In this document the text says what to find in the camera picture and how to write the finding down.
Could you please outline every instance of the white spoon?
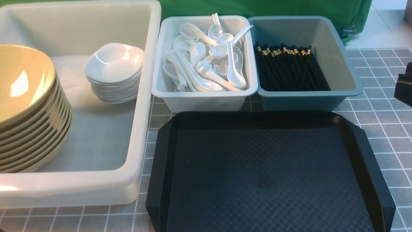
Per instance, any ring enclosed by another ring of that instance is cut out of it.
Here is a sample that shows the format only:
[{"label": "white spoon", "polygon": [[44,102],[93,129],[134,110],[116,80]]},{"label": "white spoon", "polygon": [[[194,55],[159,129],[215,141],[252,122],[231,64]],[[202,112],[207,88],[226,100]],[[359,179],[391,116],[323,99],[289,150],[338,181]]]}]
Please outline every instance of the white spoon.
[{"label": "white spoon", "polygon": [[[248,25],[246,27],[244,27],[239,33],[237,33],[237,35],[233,38],[232,41],[232,45],[235,45],[241,38],[242,36],[244,36],[246,34],[246,32],[248,32],[248,30],[250,30],[250,28],[252,28],[253,25]],[[226,41],[221,41],[219,46],[215,46],[215,47],[211,47],[209,50],[209,54],[213,55],[213,56],[218,56],[218,55],[223,55],[226,54],[227,49],[225,48],[226,43],[230,41],[230,40],[226,40]]]},{"label": "white spoon", "polygon": [[203,57],[206,56],[206,47],[203,43],[195,43],[190,48],[190,64],[192,67]]},{"label": "white spoon", "polygon": [[[242,62],[243,63],[243,54],[242,54],[242,51],[238,48],[238,47],[236,47],[236,46],[234,46],[233,47],[233,54],[234,54],[234,62],[235,62],[235,64],[236,64],[236,69],[238,70],[238,62]],[[225,67],[229,67],[229,57],[224,57],[224,58],[222,58],[222,64],[225,66]]]},{"label": "white spoon", "polygon": [[243,54],[242,51],[238,47],[233,47],[233,53],[235,53],[238,57],[237,61],[235,62],[236,70],[243,76]]},{"label": "white spoon", "polygon": [[185,41],[186,38],[183,35],[178,36],[175,39],[175,42],[173,42],[173,49],[179,49],[181,47],[181,43],[183,43],[183,41]]},{"label": "white spoon", "polygon": [[218,41],[205,35],[203,31],[201,31],[197,26],[190,24],[190,23],[181,24],[179,27],[179,31],[184,37],[188,39],[196,40],[196,39],[201,38],[205,40],[206,42],[208,42],[209,44],[212,44],[213,46],[216,46],[219,44]]},{"label": "white spoon", "polygon": [[221,34],[223,35],[223,31],[222,31],[222,27],[220,25],[213,24],[209,28],[208,36],[210,38],[212,38],[214,40],[218,40],[218,38],[221,36]]},{"label": "white spoon", "polygon": [[[236,66],[236,70],[239,72],[240,75],[243,76],[243,54],[242,51],[234,46],[233,47],[233,53],[235,56],[235,66]],[[226,78],[227,76],[227,72],[228,72],[228,67],[229,67],[229,61],[227,61],[227,66],[223,65],[222,63],[217,63],[215,62],[215,68],[216,68],[216,73],[218,75],[220,75],[221,77]]]},{"label": "white spoon", "polygon": [[176,69],[176,73],[177,73],[178,79],[179,79],[178,90],[183,91],[182,89],[187,87],[187,82],[186,82],[185,74],[182,73],[182,71],[181,71],[182,70],[180,68],[181,64],[179,64],[179,61],[172,55],[168,55],[167,60],[170,61]]},{"label": "white spoon", "polygon": [[213,18],[213,22],[214,22],[216,25],[219,25],[220,28],[222,28],[222,25],[220,24],[220,21],[219,21],[219,16],[218,16],[218,14],[217,14],[217,13],[214,13],[214,14],[212,15],[212,18]]},{"label": "white spoon", "polygon": [[243,89],[244,87],[246,87],[246,80],[236,70],[236,65],[234,63],[234,57],[233,57],[232,41],[227,42],[226,47],[227,47],[227,55],[229,57],[229,68],[227,71],[227,81],[229,81],[229,83],[233,87],[238,88],[238,89]]},{"label": "white spoon", "polygon": [[197,67],[196,70],[198,72],[202,72],[202,70],[210,63],[212,62],[213,59],[221,59],[224,58],[225,56],[227,56],[227,54],[221,54],[221,53],[217,53],[216,55],[208,55],[206,57],[206,59],[204,59]]},{"label": "white spoon", "polygon": [[208,64],[206,68],[203,69],[203,71],[200,73],[204,78],[212,80],[216,82],[217,84],[223,86],[225,89],[229,91],[240,91],[239,89],[236,89],[233,87],[227,80],[223,79],[221,76],[219,76],[212,68],[211,64]]},{"label": "white spoon", "polygon": [[202,92],[218,92],[218,91],[225,91],[219,84],[206,80],[203,77],[199,76],[193,67],[190,65],[189,61],[183,56],[183,54],[179,50],[174,50],[173,53],[177,55],[177,57],[182,62],[184,68],[192,77],[194,85],[198,91]]},{"label": "white spoon", "polygon": [[175,67],[172,64],[164,64],[163,65],[163,71],[166,73],[168,77],[173,81],[173,83],[176,85],[176,87],[179,87],[179,78],[178,78],[178,73],[176,72]]},{"label": "white spoon", "polygon": [[193,83],[192,78],[190,77],[190,75],[187,73],[186,69],[184,68],[183,64],[180,62],[180,60],[178,59],[178,57],[175,55],[175,53],[173,53],[173,51],[171,53],[168,54],[168,57],[171,57],[172,60],[174,60],[174,66],[175,66],[175,70],[178,73],[178,78],[180,80],[181,77],[183,77],[184,82],[186,83],[186,87],[189,86],[189,88],[191,89],[192,92],[198,92],[197,88],[195,87],[195,84]]}]

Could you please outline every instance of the chopsticks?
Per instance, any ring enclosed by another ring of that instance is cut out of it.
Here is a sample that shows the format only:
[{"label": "chopsticks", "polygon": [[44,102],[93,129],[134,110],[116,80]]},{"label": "chopsticks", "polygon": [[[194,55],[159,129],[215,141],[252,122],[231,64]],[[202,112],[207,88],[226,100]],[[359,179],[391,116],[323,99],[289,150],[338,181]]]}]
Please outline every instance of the chopsticks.
[{"label": "chopsticks", "polygon": [[312,46],[255,45],[257,72],[266,91],[330,91]]}]

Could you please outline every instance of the teal container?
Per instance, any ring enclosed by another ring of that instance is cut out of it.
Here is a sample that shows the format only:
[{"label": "teal container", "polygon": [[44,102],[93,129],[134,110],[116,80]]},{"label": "teal container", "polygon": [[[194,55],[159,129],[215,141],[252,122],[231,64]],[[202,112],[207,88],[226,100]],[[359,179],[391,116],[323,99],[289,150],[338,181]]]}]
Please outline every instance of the teal container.
[{"label": "teal container", "polygon": [[260,86],[266,111],[333,111],[346,97],[361,94],[363,85],[332,22],[318,16],[251,17],[253,44],[312,46],[331,91],[269,92]]}]

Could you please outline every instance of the black serving tray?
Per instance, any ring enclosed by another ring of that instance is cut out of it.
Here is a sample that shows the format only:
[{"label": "black serving tray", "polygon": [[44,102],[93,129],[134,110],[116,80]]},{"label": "black serving tray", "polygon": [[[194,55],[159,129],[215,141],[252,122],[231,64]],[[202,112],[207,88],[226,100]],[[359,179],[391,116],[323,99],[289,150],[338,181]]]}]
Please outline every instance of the black serving tray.
[{"label": "black serving tray", "polygon": [[157,136],[156,232],[390,231],[365,132],[327,112],[185,112]]}]

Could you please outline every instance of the white plastic basin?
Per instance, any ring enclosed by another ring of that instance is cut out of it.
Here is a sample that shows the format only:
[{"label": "white plastic basin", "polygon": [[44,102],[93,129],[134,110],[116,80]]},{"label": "white plastic basin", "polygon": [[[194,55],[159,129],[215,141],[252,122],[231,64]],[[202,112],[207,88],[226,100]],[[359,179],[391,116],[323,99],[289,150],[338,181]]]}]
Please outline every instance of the white plastic basin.
[{"label": "white plastic basin", "polygon": [[[0,208],[128,204],[138,196],[161,7],[154,0],[51,2],[0,8],[0,43],[49,55],[74,111],[56,159],[36,173],[0,174]],[[83,67],[108,43],[145,50],[137,100],[100,102]]]},{"label": "white plastic basin", "polygon": [[[236,35],[243,27],[249,24],[241,16],[219,17],[224,33]],[[154,63],[152,94],[162,98],[170,111],[237,111],[240,110],[246,97],[253,95],[258,89],[255,55],[250,32],[243,37],[243,75],[248,82],[245,91],[226,92],[175,92],[175,84],[163,72],[166,63],[166,54],[173,49],[173,42],[180,35],[179,26],[191,23],[202,31],[208,31],[213,25],[212,16],[170,17],[162,22],[157,42],[156,61]]]}]

